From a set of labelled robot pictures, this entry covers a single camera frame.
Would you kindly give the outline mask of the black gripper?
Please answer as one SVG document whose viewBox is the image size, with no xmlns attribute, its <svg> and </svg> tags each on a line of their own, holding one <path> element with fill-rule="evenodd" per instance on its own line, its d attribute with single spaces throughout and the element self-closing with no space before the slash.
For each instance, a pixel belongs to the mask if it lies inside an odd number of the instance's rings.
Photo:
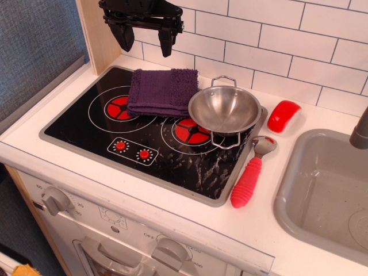
<svg viewBox="0 0 368 276">
<path fill-rule="evenodd" d="M 131 50 L 135 40 L 132 27 L 159 30 L 164 58 L 171 55 L 176 33 L 183 32 L 183 10 L 167 1 L 105 0 L 99 1 L 98 5 L 113 36 L 126 52 Z"/>
</svg>

